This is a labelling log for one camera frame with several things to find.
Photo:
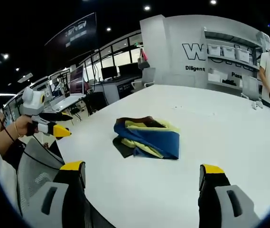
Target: window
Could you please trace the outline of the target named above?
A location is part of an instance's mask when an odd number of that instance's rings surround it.
[[[89,58],[88,60],[86,60],[85,64],[86,64],[86,71],[85,72],[87,72],[88,80],[92,80],[93,79],[93,68],[92,68],[91,59]]]
[[[100,62],[100,55],[99,52],[97,52],[96,54],[94,54],[93,56],[93,70],[95,71],[95,75],[96,75],[96,80],[103,80],[102,77],[102,72],[101,72],[101,62]]]
[[[100,53],[103,68],[114,66],[114,62],[112,61],[112,50],[110,46],[102,50]]]
[[[116,44],[112,45],[112,51],[115,53],[117,51],[122,50],[123,48],[127,48],[128,47],[128,42],[127,39],[124,39]]]
[[[133,60],[133,63],[138,62],[138,58],[140,56],[140,48],[136,48],[130,51],[131,53],[131,59]]]
[[[120,53],[118,52],[114,55],[115,65],[117,66],[117,71],[119,73],[119,67],[121,65],[129,64],[130,63],[130,53],[128,51]]]
[[[131,46],[134,46],[136,44],[140,44],[142,42],[143,41],[142,41],[142,35],[141,34],[137,34],[135,36],[130,37],[130,45]]]

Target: black cable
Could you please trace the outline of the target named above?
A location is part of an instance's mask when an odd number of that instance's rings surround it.
[[[49,154],[49,155],[51,155],[54,159],[56,159],[58,162],[60,162],[62,165],[65,165],[64,163],[62,163],[58,158],[56,158],[53,154],[51,154],[51,152],[49,152],[48,151],[48,149],[46,149],[43,145],[42,145],[42,143],[40,143],[40,141],[34,136],[34,135],[32,135],[36,140],[37,140],[37,142],[46,150],[46,152]]]
[[[12,143],[14,143],[15,140],[12,138],[12,136],[11,136],[11,135],[9,134],[9,132],[6,130],[6,127],[4,126],[3,121],[2,121],[1,119],[0,119],[0,123],[1,123],[2,127],[4,128],[4,130],[6,131],[6,133],[8,134],[8,136],[11,138]],[[54,170],[60,170],[60,169],[54,168],[54,167],[52,167],[52,166],[49,166],[49,165],[47,165],[47,164],[45,164],[45,163],[43,163],[43,162],[41,162],[41,161],[35,159],[34,157],[32,157],[31,155],[29,155],[28,153],[26,153],[25,150],[23,150],[23,152],[24,152],[28,157],[30,157],[31,159],[35,160],[36,162],[38,162],[38,163],[40,163],[40,164],[42,164],[42,165],[45,165],[45,166],[47,166],[47,167],[49,167],[49,168],[51,168],[51,169],[54,169]]]
[[[94,66],[94,61],[93,57],[91,56],[92,59],[92,69],[93,69],[93,92],[95,92],[95,84],[96,84],[96,68]]]

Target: chair backrest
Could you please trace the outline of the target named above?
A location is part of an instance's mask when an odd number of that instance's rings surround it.
[[[63,165],[63,160],[49,151],[53,155],[51,156],[45,149],[35,139],[31,139],[25,148],[25,152],[46,165],[60,169]],[[45,183],[53,181],[57,173],[58,170],[49,168],[33,160],[26,154],[22,155],[17,173],[19,205],[22,213],[29,207],[29,199]]]
[[[156,68],[144,68],[142,71],[142,84],[153,82],[155,78]]]
[[[250,100],[258,101],[258,80],[250,76],[242,76],[242,93],[249,97]]]

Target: wall lettering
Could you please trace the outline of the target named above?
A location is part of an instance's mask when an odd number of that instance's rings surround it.
[[[192,71],[205,71],[204,67],[195,67],[195,66],[186,66],[186,70],[192,70]]]
[[[242,79],[242,76],[241,75],[235,74],[234,72],[232,72],[232,77],[236,77],[236,78]]]
[[[198,58],[198,60],[205,61],[204,44],[182,44],[182,46],[188,59],[195,60]]]

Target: computer monitor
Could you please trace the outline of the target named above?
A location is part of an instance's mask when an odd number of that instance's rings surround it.
[[[107,78],[110,78],[110,77],[115,77],[115,76],[118,75],[116,66],[113,66],[113,67],[110,66],[110,67],[102,68],[101,72],[102,72],[103,79],[107,79]]]
[[[70,73],[70,96],[83,94],[83,66]]]
[[[138,68],[138,63],[130,63],[119,66],[121,77],[141,76],[142,71]]]

